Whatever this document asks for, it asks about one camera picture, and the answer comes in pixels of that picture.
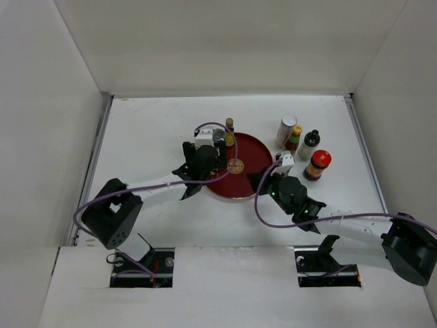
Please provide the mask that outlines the small yellow label sauce bottle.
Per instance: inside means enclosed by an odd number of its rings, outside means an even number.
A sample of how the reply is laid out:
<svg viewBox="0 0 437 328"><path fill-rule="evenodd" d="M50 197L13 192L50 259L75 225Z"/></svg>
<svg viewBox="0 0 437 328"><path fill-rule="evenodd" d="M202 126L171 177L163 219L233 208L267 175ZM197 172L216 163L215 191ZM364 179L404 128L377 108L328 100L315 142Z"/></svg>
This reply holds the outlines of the small yellow label sauce bottle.
<svg viewBox="0 0 437 328"><path fill-rule="evenodd" d="M230 148L235 144L234 141L234 120L232 118L227 118L225 121L225 145Z"/></svg>

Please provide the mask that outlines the salt grinder black cap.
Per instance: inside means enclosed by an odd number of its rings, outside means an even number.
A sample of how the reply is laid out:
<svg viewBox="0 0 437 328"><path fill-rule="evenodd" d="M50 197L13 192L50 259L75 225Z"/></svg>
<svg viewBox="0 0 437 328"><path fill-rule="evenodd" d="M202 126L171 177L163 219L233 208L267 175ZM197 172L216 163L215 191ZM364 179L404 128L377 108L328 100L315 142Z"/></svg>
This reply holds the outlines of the salt grinder black cap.
<svg viewBox="0 0 437 328"><path fill-rule="evenodd" d="M212 140L216 148L225 146L225 131L221 128L215 128L212 132Z"/></svg>

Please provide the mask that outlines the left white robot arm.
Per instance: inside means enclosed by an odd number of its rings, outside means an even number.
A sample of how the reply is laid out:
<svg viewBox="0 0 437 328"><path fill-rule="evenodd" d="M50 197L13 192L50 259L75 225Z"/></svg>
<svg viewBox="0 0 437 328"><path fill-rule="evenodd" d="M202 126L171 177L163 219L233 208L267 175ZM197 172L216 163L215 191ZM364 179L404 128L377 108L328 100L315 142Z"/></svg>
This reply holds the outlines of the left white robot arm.
<svg viewBox="0 0 437 328"><path fill-rule="evenodd" d="M102 245L123 253L138 272L146 272L153 265L152 246L132 230L139 213L194 196L209 181L211 173L227 167L223 141L199 148L185 141L182 148L185 163L169 175L149 181L144 188L129 187L113 178L81 214L81 222Z"/></svg>

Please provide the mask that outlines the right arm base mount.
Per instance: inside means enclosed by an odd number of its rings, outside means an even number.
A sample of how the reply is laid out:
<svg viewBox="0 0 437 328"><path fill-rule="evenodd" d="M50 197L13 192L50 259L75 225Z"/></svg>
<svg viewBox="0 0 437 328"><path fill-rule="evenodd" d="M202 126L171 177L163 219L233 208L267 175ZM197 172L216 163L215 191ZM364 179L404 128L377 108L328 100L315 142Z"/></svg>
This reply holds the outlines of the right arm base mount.
<svg viewBox="0 0 437 328"><path fill-rule="evenodd" d="M294 248L298 285L301 288L361 287L355 264L339 264L333 246L339 236L328 235L318 246Z"/></svg>

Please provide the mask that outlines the yellow cap chili sauce bottle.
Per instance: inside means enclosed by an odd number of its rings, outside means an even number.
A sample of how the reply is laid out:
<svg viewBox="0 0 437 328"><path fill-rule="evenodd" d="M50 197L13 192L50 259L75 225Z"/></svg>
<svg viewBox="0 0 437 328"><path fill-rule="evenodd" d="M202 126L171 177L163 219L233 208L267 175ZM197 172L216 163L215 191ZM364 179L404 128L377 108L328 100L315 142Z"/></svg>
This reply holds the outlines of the yellow cap chili sauce bottle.
<svg viewBox="0 0 437 328"><path fill-rule="evenodd" d="M298 149L302 131L303 131L302 126L296 124L292 129L292 133L290 134L287 141L285 142L284 149L290 151L292 156L295 155Z"/></svg>

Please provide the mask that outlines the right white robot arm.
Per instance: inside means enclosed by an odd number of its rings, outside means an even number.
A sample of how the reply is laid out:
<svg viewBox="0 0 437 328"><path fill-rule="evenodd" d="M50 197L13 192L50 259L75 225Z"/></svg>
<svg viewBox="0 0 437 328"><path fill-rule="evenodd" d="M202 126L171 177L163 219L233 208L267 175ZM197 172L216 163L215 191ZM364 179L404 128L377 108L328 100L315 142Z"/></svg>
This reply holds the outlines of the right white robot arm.
<svg viewBox="0 0 437 328"><path fill-rule="evenodd" d="M289 224L262 223L269 228L299 228L323 235L317 262L324 270L339 264L364 264L394 272L403 280L428 285L436 268L436 230L406 213L347 213L307 194L297 177L274 167L247 176L256 196L268 195L291 217Z"/></svg>

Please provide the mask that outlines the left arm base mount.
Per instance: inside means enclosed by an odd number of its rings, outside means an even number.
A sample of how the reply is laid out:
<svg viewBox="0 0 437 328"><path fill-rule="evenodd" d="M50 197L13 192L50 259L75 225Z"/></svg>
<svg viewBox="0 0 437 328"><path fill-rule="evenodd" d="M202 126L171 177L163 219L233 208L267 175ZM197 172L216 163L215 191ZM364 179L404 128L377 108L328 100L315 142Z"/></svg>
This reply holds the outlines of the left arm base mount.
<svg viewBox="0 0 437 328"><path fill-rule="evenodd" d="M139 233L132 233L112 254L111 288L171 288L174 248L154 248Z"/></svg>

